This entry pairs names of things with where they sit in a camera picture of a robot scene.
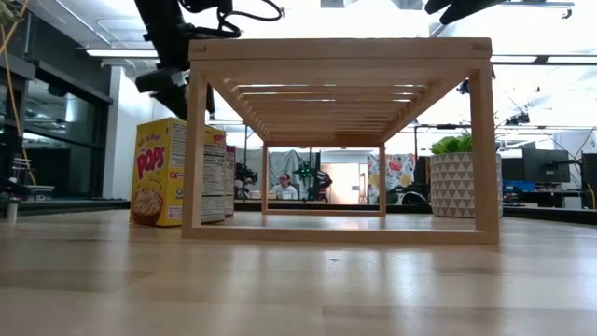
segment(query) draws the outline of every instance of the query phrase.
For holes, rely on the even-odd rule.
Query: potted plant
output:
[[[441,217],[475,217],[473,145],[470,134],[447,136],[432,146],[431,206]],[[497,163],[497,198],[502,216],[502,160]]]

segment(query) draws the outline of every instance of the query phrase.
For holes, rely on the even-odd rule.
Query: poster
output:
[[[368,203],[379,204],[380,196],[380,163],[379,155],[368,154]],[[396,188],[404,188],[414,181],[415,160],[412,154],[386,154],[385,187],[388,192],[388,204],[401,202],[401,195]]]

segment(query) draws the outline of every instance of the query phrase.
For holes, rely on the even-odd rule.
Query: window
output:
[[[53,197],[102,195],[104,110],[42,80],[29,82],[21,109],[23,147],[35,182],[54,187]]]
[[[41,80],[29,85],[25,105],[25,128],[61,135],[76,142],[100,140],[99,113],[95,105],[50,86]]]
[[[23,135],[23,146],[37,185],[54,187],[54,197],[94,196],[100,187],[102,150],[33,133]]]

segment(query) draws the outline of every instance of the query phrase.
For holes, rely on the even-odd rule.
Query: yellow cereal box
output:
[[[179,119],[161,119],[137,127],[131,223],[182,224],[186,138],[187,124]],[[202,222],[224,219],[224,175],[221,172],[225,167],[225,153],[226,133],[206,128]]]

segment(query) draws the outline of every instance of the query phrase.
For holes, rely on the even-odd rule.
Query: white geometric planter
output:
[[[497,198],[502,216],[502,158],[496,154]],[[431,207],[441,217],[475,217],[473,153],[458,152],[431,157]]]

